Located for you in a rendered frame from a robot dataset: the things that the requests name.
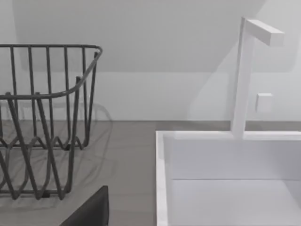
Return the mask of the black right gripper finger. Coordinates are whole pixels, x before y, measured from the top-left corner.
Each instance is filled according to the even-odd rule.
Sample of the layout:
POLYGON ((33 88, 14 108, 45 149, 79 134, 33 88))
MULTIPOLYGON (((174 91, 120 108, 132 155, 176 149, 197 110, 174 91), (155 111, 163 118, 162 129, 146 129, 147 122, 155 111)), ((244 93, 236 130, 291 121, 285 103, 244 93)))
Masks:
POLYGON ((102 186, 59 226, 109 226, 109 187, 102 186))

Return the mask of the tall white tap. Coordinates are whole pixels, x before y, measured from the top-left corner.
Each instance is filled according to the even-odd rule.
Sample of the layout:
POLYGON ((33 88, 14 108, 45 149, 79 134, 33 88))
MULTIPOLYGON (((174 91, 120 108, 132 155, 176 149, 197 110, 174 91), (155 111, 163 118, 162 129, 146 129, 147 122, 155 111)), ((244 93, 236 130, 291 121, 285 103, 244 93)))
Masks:
POLYGON ((235 138, 241 139, 245 132, 255 40, 270 47, 281 47, 284 39, 285 33, 271 25, 258 19, 241 18, 235 73, 236 91, 230 127, 235 138))

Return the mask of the white sink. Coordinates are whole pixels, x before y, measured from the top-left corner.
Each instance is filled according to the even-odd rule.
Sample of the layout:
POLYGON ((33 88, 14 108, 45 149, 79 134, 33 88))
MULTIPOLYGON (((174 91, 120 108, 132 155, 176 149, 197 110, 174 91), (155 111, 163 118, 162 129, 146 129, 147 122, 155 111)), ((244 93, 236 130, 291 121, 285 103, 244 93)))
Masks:
POLYGON ((301 226, 301 133, 156 132, 156 226, 301 226))

